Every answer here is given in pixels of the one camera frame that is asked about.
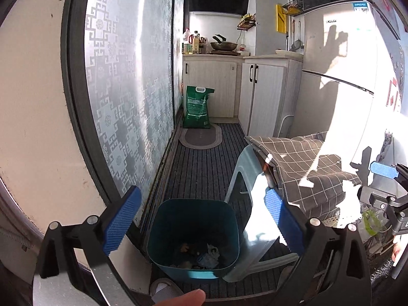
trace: plastic bottle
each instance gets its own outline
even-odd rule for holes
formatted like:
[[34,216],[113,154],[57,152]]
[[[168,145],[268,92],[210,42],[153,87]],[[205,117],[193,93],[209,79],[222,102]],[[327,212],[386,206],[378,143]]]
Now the plastic bottle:
[[241,44],[239,46],[240,52],[245,52],[245,38],[242,38]]
[[193,34],[193,54],[199,54],[200,50],[200,35],[198,31]]
[[183,33],[183,42],[182,42],[182,52],[184,54],[192,54],[193,52],[193,35],[190,32],[189,28],[186,28],[186,31]]

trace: cabinet handle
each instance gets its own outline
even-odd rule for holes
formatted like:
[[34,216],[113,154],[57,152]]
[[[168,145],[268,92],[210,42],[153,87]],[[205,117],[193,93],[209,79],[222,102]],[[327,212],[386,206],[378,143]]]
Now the cabinet handle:
[[253,64],[251,64],[251,67],[250,67],[250,69],[249,69],[249,81],[252,83],[252,79],[251,79],[251,72],[252,72],[252,69],[254,68],[254,65]]
[[258,73],[257,73],[258,68],[259,68],[259,66],[256,66],[256,67],[255,67],[255,71],[254,71],[254,80],[255,80],[255,84],[258,82],[258,79],[257,79],[257,76],[258,76]]

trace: metal screw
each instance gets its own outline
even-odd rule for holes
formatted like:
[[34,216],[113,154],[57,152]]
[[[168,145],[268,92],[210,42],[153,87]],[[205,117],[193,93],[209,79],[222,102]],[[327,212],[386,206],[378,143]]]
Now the metal screw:
[[50,229],[55,230],[56,228],[58,228],[58,222],[57,221],[51,222]]
[[320,225],[320,221],[319,221],[319,219],[311,218],[311,219],[310,219],[310,224],[311,224],[312,226],[319,226],[319,225]]
[[348,230],[350,230],[350,231],[356,231],[357,230],[357,227],[353,223],[350,223],[347,227],[348,227]]
[[98,222],[98,216],[92,215],[89,218],[86,219],[88,224],[95,224]]

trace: green bag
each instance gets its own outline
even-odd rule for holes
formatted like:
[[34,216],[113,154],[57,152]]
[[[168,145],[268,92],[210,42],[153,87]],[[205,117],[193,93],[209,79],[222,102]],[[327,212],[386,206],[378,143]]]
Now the green bag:
[[214,89],[206,87],[187,86],[186,116],[184,117],[184,128],[209,129],[210,119],[208,117],[207,100]]

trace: patterned wallpaper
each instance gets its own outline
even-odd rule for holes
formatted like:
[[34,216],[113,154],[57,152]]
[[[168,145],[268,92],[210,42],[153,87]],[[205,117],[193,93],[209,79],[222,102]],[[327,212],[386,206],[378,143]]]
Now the patterned wallpaper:
[[93,119],[120,194],[142,190],[136,225],[173,131],[171,1],[88,0],[86,10]]
[[183,77],[183,55],[181,43],[183,42],[183,18],[184,0],[174,0],[174,105],[175,111],[182,103],[182,77]]

